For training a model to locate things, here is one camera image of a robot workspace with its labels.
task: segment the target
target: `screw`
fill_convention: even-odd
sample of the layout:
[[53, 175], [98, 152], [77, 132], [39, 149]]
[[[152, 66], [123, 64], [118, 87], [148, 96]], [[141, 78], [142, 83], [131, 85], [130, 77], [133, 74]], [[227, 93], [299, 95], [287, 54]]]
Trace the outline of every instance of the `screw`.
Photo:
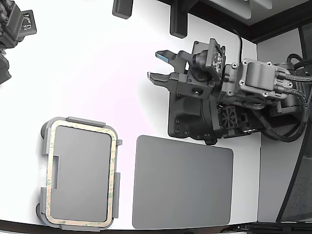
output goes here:
[[237, 63], [236, 63], [236, 62], [232, 63], [232, 68], [233, 68], [233, 69], [236, 69], [236, 68], [237, 68]]

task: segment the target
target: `black metal mount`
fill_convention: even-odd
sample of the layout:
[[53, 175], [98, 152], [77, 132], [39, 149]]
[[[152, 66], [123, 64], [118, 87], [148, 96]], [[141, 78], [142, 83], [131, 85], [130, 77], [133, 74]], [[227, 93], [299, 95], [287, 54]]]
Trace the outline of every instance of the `black metal mount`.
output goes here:
[[[242, 38], [256, 44], [312, 22], [312, 0], [280, 12], [253, 25], [247, 25], [203, 1], [158, 1], [171, 6], [170, 33], [178, 38], [187, 36], [188, 13], [230, 32], [233, 32], [233, 29], [235, 29]], [[133, 0], [114, 0], [113, 15], [128, 19], [132, 13], [132, 7]]]
[[[170, 34], [185, 38], [187, 36], [188, 12], [199, 0], [172, 0], [170, 15]], [[128, 19], [132, 14], [133, 0], [114, 0], [113, 15]]]

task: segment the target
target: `white table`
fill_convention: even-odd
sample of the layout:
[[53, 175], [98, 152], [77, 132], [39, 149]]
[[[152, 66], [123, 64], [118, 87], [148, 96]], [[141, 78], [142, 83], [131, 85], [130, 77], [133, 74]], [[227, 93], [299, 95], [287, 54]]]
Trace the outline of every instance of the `white table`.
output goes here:
[[[47, 158], [41, 154], [40, 129], [53, 117], [73, 116], [106, 122], [123, 139], [117, 162], [119, 218], [110, 229], [133, 229], [137, 137], [169, 138], [169, 92], [152, 85], [146, 73], [172, 68], [155, 52], [191, 52], [195, 40], [215, 38], [232, 63], [237, 36], [189, 15], [187, 38], [173, 37], [170, 7], [156, 0], [135, 0], [128, 20], [112, 15], [113, 0], [17, 4], [34, 10], [38, 33], [7, 50], [12, 78], [0, 86], [0, 220], [41, 224], [35, 207], [45, 186]], [[243, 57], [256, 59], [256, 45], [244, 40]], [[257, 220], [260, 144], [260, 134], [218, 143], [234, 151], [230, 224]]]

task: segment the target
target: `robotic arm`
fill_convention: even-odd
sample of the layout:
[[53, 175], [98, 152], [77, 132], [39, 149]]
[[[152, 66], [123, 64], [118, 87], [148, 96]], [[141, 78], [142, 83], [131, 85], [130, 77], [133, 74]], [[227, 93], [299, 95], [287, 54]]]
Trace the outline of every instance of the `robotic arm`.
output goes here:
[[[170, 75], [148, 73], [148, 79], [170, 92], [168, 134], [214, 145], [219, 138], [262, 132], [284, 142], [297, 140], [308, 121], [311, 77], [300, 77], [294, 65], [273, 65], [249, 58], [225, 64], [225, 47], [211, 39], [196, 41], [192, 54], [158, 51], [174, 67]], [[275, 128], [294, 125], [285, 135]]]
[[36, 33], [32, 10], [21, 11], [14, 1], [0, 0], [0, 84], [11, 78], [4, 50], [14, 48], [25, 36]]

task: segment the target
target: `gray tray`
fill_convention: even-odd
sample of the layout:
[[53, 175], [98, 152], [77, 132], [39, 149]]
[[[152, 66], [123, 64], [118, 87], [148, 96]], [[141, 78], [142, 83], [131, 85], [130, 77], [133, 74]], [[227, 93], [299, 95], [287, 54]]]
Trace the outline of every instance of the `gray tray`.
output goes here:
[[186, 229], [230, 222], [233, 151], [140, 136], [132, 224], [136, 229]]
[[100, 231], [118, 218], [120, 173], [115, 130], [105, 123], [57, 117], [41, 130], [48, 155], [38, 217], [63, 230]]

